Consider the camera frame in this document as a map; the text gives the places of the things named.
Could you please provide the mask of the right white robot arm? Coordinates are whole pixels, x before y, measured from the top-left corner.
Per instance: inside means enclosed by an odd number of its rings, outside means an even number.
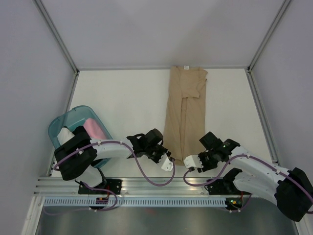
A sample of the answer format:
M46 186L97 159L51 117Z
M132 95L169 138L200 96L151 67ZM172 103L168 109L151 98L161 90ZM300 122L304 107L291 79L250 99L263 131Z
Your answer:
M199 173L215 169L219 162L231 167L222 178L226 192L247 192L275 204L288 219L299 222L311 213L313 186L306 173L295 167L290 170L265 162L232 139L225 141L208 132L200 143L205 151L199 154Z

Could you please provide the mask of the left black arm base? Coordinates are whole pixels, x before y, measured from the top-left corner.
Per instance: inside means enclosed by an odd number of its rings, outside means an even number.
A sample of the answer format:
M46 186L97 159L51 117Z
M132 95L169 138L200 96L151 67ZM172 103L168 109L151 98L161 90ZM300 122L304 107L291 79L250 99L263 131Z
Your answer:
M96 186L94 189L86 187L83 183L79 183L79 195L110 195L110 192L103 191L103 189L110 190L116 195L120 195L122 189L121 179L106 179L103 183Z

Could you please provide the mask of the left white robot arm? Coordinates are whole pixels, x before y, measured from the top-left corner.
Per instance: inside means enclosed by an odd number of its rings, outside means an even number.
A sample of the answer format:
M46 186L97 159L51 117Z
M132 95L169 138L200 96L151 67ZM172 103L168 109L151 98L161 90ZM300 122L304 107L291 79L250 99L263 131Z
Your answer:
M91 137L83 126L74 132L63 127L57 136L60 146L55 150L54 170L65 181L77 180L97 194L107 188L104 174L98 164L105 159L138 159L146 156L162 170L175 174L171 152L163 146L163 135L152 129L147 134L127 136L122 140L104 140Z

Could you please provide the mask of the beige t shirt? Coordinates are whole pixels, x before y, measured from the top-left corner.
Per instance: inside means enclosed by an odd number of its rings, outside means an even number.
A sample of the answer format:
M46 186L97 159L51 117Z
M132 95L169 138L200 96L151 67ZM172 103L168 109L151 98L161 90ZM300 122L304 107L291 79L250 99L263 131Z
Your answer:
M204 151L199 139L205 135L207 71L201 67L173 66L164 126L164 147L176 165Z

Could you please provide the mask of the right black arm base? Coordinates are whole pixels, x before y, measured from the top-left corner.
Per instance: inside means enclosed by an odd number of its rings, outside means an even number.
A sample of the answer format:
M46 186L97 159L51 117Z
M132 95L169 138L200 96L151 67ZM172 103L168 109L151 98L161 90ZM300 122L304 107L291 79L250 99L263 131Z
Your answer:
M204 186L209 195L249 195L249 192L238 190L229 180L218 179L210 185Z

